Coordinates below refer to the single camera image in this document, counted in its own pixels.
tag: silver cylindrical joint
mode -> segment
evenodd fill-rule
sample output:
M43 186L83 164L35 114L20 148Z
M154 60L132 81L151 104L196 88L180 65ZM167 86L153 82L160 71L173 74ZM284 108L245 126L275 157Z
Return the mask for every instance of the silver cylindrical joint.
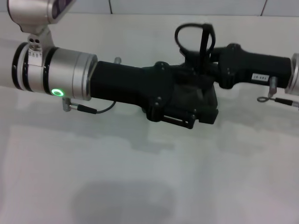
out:
M49 68L49 89L60 90L64 97L90 100L90 77L98 59L96 55L57 49Z
M1 86L21 89L20 74L27 47L26 43L0 39Z
M294 54L291 62L292 76L285 93L299 96L299 54Z
M0 86L90 100L96 55L51 48L43 66L28 64L28 44L0 39Z

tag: metal clamp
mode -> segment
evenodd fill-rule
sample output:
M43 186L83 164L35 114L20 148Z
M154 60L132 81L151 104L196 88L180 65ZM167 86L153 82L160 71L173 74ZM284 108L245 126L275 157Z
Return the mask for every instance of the metal clamp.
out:
M30 34L28 37L28 65L43 66L43 59L49 48L54 47L52 34L48 26L40 34Z

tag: cable connector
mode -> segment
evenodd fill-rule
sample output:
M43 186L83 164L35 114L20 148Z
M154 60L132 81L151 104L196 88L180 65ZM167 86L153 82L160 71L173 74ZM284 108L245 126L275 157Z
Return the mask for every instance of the cable connector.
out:
M88 106L84 106L81 104L72 103L70 98L62 98L62 104L63 104L63 109L65 112L69 112L71 110L76 110L76 111L81 111L84 113L100 114L100 113L105 113L105 112L111 110L114 107L114 105L116 104L116 102L113 102L110 107L108 107L107 109L102 110L102 111L97 111L97 109L94 109L94 108L91 108Z
M276 103L284 104L287 106L293 106L299 109L299 102L298 101L293 101L290 99L284 99L284 98L271 98L271 97L259 97L257 98L258 102L260 103L265 103L269 100L272 100Z

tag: white wall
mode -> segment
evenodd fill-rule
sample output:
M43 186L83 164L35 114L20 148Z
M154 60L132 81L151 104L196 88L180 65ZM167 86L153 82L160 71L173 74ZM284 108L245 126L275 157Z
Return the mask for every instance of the white wall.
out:
M0 0L6 11L7 0ZM260 15L266 0L111 0L114 14ZM77 0L76 13L109 14L109 0ZM299 16L299 0L268 0L263 15Z
M116 14L260 15L265 0L111 0Z
M299 16L299 0L268 0L263 15Z
M7 10L7 0L0 0L0 12ZM109 14L109 0L77 0L71 12Z

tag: black cable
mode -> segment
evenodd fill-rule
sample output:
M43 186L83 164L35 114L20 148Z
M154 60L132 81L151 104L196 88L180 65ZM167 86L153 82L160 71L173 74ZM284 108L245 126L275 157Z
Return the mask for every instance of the black cable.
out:
M81 112L91 113L91 114L100 114L100 113L105 113L105 112L111 110L115 106L115 104L116 104L116 102L113 102L110 107L108 107L107 109L102 110L102 111L97 111L96 109L93 109L91 107L84 106L81 104L72 104L72 105L77 106L77 110L81 111Z
M273 100L275 101L276 103L280 103L280 104L284 104L284 105L287 105L287 106L294 106L294 107L299 107L299 102L297 101L293 101L293 100L290 100L290 99L283 99L283 98L270 98L270 97L259 97L257 98L258 102L260 103L265 103L269 100Z
M113 14L111 0L109 0L108 2L109 2L110 14Z
M105 110L102 110L102 111L97 111L97 114L100 114L100 113L105 113L105 112L107 112L107 111L109 111L109 110L111 110L114 106L115 106L115 104L116 104L116 101L114 101L112 104L111 104L111 106L110 107L108 107L107 109L105 109Z
M260 103L266 103L266 102L268 102L269 100L273 100L273 101L275 101L274 98L270 98L270 97L258 97L258 98L257 98L257 101L260 102Z
M263 13L264 13L264 11L265 11L265 9L266 9L266 5L267 5L267 3L268 3L268 0L266 0L265 4L264 4L264 6L263 6L263 10L262 10L261 16L263 16Z

